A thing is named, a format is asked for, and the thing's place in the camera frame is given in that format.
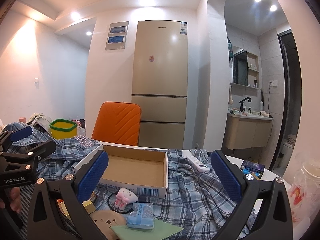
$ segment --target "barcode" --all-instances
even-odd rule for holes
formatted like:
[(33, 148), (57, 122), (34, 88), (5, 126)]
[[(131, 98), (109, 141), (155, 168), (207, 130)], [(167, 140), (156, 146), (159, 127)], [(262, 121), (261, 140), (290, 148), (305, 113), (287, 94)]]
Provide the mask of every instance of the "barcode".
[(156, 188), (137, 187), (137, 193), (142, 196), (159, 197), (159, 189)]

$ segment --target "white table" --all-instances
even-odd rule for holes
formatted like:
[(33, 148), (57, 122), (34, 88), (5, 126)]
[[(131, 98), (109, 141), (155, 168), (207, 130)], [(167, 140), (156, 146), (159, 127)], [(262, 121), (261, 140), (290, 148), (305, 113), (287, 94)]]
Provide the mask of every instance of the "white table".
[[(165, 149), (161, 149), (161, 148), (139, 147), (139, 146), (122, 145), (122, 144), (107, 143), (107, 142), (99, 142), (99, 143), (105, 144), (105, 145), (113, 145), (113, 146), (135, 148), (135, 149), (165, 150)], [(189, 150), (182, 150), (182, 156), (186, 157), (186, 156), (193, 156), (193, 155)], [(243, 162), (242, 159), (238, 159), (238, 158), (232, 157), (232, 156), (226, 156), (226, 157), (231, 163), (237, 165), (240, 168), (240, 166)], [(276, 177), (279, 177), (279, 176), (274, 174), (273, 172), (265, 169), (261, 180), (273, 181)], [(286, 190), (288, 190), (291, 185), (288, 182), (286, 182), (285, 180), (283, 182), (284, 182), (284, 186), (285, 186)], [(258, 199), (256, 201), (256, 203), (254, 204), (254, 209), (259, 211), (261, 204), (262, 204), (262, 199)], [(303, 234), (305, 233), (305, 231), (308, 229), (309, 226), (310, 226), (310, 219), (305, 218), (296, 227), (294, 227), (293, 228), (293, 240), (299, 240), (300, 237), (303, 236)]]

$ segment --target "plaid blanket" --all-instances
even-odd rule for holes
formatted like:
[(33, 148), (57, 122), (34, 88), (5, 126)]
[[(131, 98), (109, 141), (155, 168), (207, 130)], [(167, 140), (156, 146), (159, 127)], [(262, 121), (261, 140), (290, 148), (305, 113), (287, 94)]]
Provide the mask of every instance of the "plaid blanket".
[[(26, 125), (13, 123), (5, 130), (19, 130)], [(38, 177), (47, 180), (62, 179), (69, 173), (74, 173), (73, 167), (88, 153), (98, 146), (97, 141), (91, 140), (84, 146), (76, 138), (55, 140), (35, 129), (30, 137), (14, 143), (8, 152), (26, 153), (34, 147), (34, 143), (40, 143), (52, 139), (57, 144), (54, 154), (39, 163), (37, 169)], [(211, 171), (209, 173), (198, 173), (191, 166), (191, 162), (182, 157), (181, 150), (167, 150), (169, 164), (169, 184), (166, 199), (153, 197), (140, 197), (140, 202), (152, 202), (155, 217), (172, 225), (183, 227), (184, 230), (172, 236), (170, 239), (207, 239), (211, 240), (224, 222), (232, 213), (236, 203), (228, 198), (217, 175), (211, 168), (210, 153), (205, 150), (193, 150), (193, 154), (205, 163)], [(109, 209), (108, 196), (116, 192), (114, 187), (98, 184), (95, 189), (97, 210)], [(21, 187), (22, 211), (21, 217), (24, 226), (20, 232), (23, 239), (27, 239), (26, 222), (28, 209), (33, 192), (33, 185)], [(239, 238), (249, 233), (256, 215), (253, 214), (247, 221), (247, 226)], [(77, 235), (73, 226), (69, 230)]]

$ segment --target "orange chair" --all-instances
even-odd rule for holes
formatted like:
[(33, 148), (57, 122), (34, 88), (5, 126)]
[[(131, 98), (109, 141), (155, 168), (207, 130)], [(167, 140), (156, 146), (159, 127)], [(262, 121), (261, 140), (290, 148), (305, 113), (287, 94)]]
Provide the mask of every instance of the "orange chair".
[(92, 139), (137, 146), (140, 119), (141, 108), (136, 104), (105, 102), (100, 108)]

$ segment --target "blue plastic package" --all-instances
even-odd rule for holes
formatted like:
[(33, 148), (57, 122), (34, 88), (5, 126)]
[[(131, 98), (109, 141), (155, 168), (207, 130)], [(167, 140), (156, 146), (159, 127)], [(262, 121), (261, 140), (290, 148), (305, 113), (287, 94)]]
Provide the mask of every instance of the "blue plastic package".
[(154, 216), (152, 203), (133, 203), (133, 211), (127, 217), (129, 228), (153, 229)]

